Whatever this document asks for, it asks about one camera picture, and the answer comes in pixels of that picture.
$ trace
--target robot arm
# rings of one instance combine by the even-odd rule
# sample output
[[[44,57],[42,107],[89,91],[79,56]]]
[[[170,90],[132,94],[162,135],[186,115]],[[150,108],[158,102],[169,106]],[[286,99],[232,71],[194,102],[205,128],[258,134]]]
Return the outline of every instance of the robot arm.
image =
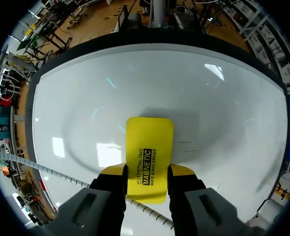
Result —
[[[127,167],[116,175],[105,169],[89,188],[83,188],[59,208],[50,224],[30,231],[35,235],[120,235],[124,218]],[[188,168],[171,164],[168,171],[170,211],[176,236],[260,236],[264,230],[249,227],[236,208]]]

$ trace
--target yellow eraser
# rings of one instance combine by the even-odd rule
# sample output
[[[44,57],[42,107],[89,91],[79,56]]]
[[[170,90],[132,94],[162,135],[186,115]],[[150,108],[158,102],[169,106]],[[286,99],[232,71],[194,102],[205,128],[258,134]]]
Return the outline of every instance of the yellow eraser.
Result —
[[[167,118],[132,117],[126,124],[127,197],[162,203],[167,193],[174,123]]]

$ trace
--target red object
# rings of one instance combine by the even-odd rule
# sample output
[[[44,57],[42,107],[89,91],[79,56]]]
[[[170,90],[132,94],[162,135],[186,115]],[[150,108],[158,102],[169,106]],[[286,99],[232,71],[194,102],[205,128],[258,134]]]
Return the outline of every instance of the red object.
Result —
[[[5,100],[8,100],[11,96],[9,95],[2,95],[2,98],[4,98]],[[1,99],[0,101],[0,105],[4,106],[4,107],[9,107],[11,105],[12,99],[8,100],[8,101],[4,101]]]
[[[42,190],[43,190],[43,191],[47,191],[45,185],[44,185],[43,182],[42,182],[42,180],[39,181],[39,183],[40,183],[40,186],[41,186]]]

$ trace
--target table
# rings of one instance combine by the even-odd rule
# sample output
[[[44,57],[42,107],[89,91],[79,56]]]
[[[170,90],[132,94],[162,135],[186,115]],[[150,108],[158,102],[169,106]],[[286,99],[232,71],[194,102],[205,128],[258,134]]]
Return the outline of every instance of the table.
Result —
[[[192,169],[246,222],[279,179],[288,146],[286,96],[267,67],[218,38],[161,29],[109,34],[35,73],[26,104],[29,158],[91,182],[125,162],[130,117],[169,118],[172,163]],[[43,178],[57,206],[80,189]],[[168,202],[149,207],[170,217]],[[139,235],[161,234],[150,218],[140,224],[138,214],[127,206],[123,225]]]
[[[40,37],[46,38],[47,41],[49,41],[50,43],[55,45],[59,50],[61,50],[61,51],[65,50],[67,48],[68,43],[71,41],[72,37],[69,37],[68,40],[66,42],[64,42],[59,36],[57,36],[55,34],[56,29],[57,29],[57,25],[54,22],[50,21],[49,19],[44,20],[42,22],[42,24],[39,25],[26,40],[24,40],[20,43],[20,45],[17,48],[17,51],[25,48],[24,53],[31,55],[32,57],[36,58],[37,60],[41,60],[41,58],[39,58],[37,56],[37,54],[40,53],[41,55],[44,56],[45,53],[42,52],[41,50],[39,50],[38,47],[36,47],[36,48],[32,47],[32,44],[35,41],[37,41],[38,38],[40,38]],[[52,38],[49,37],[50,34],[53,37],[55,37],[59,42],[61,42],[64,45],[64,47],[61,47],[56,42],[54,42],[53,37]],[[34,50],[34,52],[36,52],[36,54],[33,55],[30,52],[28,52],[28,48]]]

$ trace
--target metal rack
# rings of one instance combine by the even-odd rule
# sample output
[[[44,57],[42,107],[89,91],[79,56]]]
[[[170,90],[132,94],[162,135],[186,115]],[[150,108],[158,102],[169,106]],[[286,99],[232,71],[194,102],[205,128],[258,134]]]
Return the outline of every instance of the metal rack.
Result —
[[[246,14],[244,10],[240,9],[240,4],[247,9],[247,11],[251,10],[252,14]],[[257,37],[262,45],[261,50],[265,50],[268,59],[270,60],[272,66],[269,68],[274,68],[276,74],[280,76],[283,82],[287,85],[287,91],[290,93],[290,81],[288,78],[288,74],[284,72],[285,69],[290,70],[290,46],[285,39],[285,37],[281,34],[280,30],[276,27],[276,24],[269,18],[269,15],[264,12],[264,10],[256,4],[252,0],[241,0],[238,4],[232,4],[230,6],[231,9],[235,13],[237,13],[242,18],[246,18],[246,23],[242,25],[234,18],[234,14],[230,13],[230,10],[224,8],[223,11],[226,15],[231,19],[231,21],[236,25],[239,30],[239,34],[243,35],[245,41],[248,41],[254,55],[259,58],[259,52],[254,48],[254,46],[249,41],[253,35]],[[281,53],[284,53],[285,58],[281,61],[278,61],[275,58],[275,54],[272,51],[275,49],[271,49],[271,42],[268,42],[268,39],[262,34],[261,29],[267,27],[271,32],[273,40],[276,40],[277,45],[279,45],[279,50]]]

